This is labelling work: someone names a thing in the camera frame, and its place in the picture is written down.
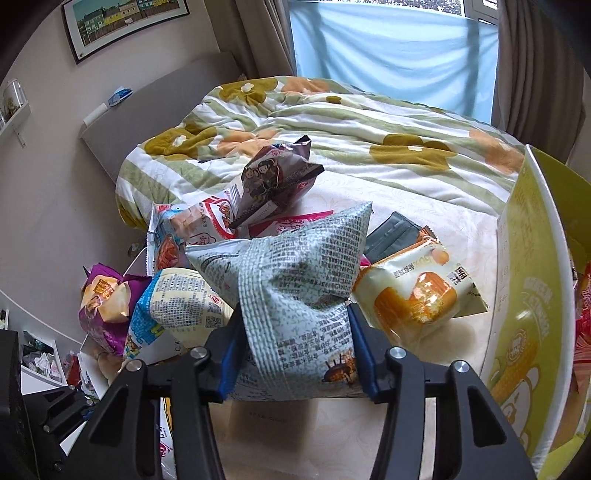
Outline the white Taire snack bag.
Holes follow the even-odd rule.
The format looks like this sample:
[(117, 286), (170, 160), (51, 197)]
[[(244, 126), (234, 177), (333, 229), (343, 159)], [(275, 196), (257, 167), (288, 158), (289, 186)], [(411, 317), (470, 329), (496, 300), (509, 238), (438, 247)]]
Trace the white Taire snack bag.
[(173, 441), (168, 422), (169, 401), (160, 400), (159, 407), (159, 454), (163, 479), (176, 479)]

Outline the purple potato chip bag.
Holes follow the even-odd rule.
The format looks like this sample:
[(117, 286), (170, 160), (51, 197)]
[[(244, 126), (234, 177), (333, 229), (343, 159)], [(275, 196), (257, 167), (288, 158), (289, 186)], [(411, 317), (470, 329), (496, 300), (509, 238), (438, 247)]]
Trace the purple potato chip bag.
[(133, 310), (151, 278), (121, 275), (101, 263), (85, 273), (78, 312), (80, 326), (107, 353), (122, 356)]

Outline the blue white snack bag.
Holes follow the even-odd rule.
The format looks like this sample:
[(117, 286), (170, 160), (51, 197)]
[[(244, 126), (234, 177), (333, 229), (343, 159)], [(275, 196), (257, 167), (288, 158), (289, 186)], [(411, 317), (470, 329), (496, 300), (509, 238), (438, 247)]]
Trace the blue white snack bag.
[(231, 314), (231, 307), (198, 272), (160, 270), (135, 304), (123, 360), (139, 359), (150, 365), (202, 347)]

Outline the orange cake snack bag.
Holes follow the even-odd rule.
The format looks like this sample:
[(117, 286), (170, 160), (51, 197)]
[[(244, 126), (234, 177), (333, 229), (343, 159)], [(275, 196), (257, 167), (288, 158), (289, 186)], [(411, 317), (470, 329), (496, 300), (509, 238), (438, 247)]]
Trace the orange cake snack bag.
[(488, 310), (467, 269), (426, 232), (415, 244), (363, 267), (352, 298), (370, 326), (408, 350), (451, 319)]

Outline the red white shrimp chip bag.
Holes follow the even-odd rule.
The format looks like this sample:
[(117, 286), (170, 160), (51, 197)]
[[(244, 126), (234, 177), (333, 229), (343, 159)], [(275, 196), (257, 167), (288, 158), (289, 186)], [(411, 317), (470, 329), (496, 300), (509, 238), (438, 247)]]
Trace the red white shrimp chip bag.
[(239, 200), (238, 184), (232, 182), (193, 204), (154, 204), (146, 236), (146, 273), (152, 276), (168, 267), (190, 268), (186, 247), (238, 237), (230, 225)]

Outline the grey newsprint snack bag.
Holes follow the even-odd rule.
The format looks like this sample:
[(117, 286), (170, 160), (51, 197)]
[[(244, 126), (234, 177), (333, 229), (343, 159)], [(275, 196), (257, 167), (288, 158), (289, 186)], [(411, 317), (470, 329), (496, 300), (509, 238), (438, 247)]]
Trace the grey newsprint snack bag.
[(186, 247), (190, 265), (242, 311), (249, 349), (233, 399), (361, 395), (348, 303), (372, 213), (366, 202), (276, 236)]

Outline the small pink candy bag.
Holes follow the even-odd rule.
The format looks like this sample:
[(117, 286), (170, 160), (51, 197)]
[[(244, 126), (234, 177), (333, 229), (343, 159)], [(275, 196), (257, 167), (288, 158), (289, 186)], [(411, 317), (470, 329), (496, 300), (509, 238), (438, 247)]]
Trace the small pink candy bag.
[(322, 220), (331, 216), (332, 213), (334, 213), (334, 211), (328, 210), (303, 215), (291, 215), (252, 224), (249, 226), (249, 237), (260, 238), (276, 236), (286, 231), (293, 231), (301, 228), (308, 223)]

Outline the dark purple cartoon snack bag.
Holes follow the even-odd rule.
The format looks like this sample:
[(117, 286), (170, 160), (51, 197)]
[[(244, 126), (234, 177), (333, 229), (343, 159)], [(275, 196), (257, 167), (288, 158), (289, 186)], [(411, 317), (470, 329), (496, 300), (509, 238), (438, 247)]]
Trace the dark purple cartoon snack bag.
[(230, 227), (236, 229), (279, 214), (315, 184), (325, 171), (311, 162), (311, 139), (264, 146), (240, 175), (242, 197)]

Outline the pink striped snack bag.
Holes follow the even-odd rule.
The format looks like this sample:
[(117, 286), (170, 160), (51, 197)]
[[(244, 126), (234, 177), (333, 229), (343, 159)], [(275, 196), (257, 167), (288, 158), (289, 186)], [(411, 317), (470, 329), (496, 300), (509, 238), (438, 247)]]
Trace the pink striped snack bag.
[(579, 278), (575, 302), (576, 335), (573, 373), (577, 390), (587, 388), (590, 380), (590, 263)]

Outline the green cardboard box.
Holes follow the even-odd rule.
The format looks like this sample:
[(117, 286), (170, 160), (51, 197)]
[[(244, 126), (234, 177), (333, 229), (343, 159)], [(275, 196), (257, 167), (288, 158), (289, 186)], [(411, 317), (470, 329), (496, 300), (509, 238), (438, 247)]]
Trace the green cardboard box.
[(536, 472), (567, 403), (575, 345), (573, 271), (590, 259), (590, 185), (527, 146), (497, 220), (497, 281), (482, 379)]

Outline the grey headboard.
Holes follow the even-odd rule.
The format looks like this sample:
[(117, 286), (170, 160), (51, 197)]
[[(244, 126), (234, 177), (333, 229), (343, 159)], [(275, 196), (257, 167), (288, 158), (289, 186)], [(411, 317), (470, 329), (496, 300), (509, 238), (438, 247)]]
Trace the grey headboard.
[(176, 126), (214, 87), (238, 80), (235, 58), (222, 52), (199, 58), (134, 91), (93, 120), (81, 139), (115, 181), (139, 143)]

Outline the floral green striped duvet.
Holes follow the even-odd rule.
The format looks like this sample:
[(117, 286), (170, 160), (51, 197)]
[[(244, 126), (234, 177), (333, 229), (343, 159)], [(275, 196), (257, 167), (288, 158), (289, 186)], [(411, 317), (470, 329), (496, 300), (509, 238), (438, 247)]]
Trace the floral green striped duvet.
[(115, 184), (122, 221), (145, 229), (156, 204), (223, 189), (260, 149), (308, 137), (325, 170), (498, 214), (524, 145), (447, 110), (332, 80), (276, 76), (214, 87), (182, 120), (140, 138)]

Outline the blue white headboard item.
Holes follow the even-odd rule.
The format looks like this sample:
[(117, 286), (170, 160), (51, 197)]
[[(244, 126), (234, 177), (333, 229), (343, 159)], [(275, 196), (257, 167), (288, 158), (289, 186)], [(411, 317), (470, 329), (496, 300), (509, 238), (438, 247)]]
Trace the blue white headboard item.
[(112, 108), (133, 94), (133, 90), (126, 87), (119, 87), (107, 100), (107, 105)]

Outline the brown curtain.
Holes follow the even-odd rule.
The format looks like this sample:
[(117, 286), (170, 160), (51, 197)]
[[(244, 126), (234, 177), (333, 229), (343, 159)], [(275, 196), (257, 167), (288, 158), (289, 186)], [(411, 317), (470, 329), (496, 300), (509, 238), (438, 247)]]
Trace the brown curtain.
[(235, 57), (247, 78), (296, 74), (287, 1), (205, 0), (204, 5), (219, 49)]
[(532, 1), (499, 1), (492, 125), (566, 162), (585, 121), (583, 65)]

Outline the blue window cloth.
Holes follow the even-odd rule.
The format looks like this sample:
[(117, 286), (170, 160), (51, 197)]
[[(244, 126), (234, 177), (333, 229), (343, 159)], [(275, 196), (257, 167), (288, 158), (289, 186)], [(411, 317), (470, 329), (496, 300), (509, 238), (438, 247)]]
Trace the blue window cloth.
[(297, 74), (492, 119), (498, 29), (438, 1), (291, 1)]

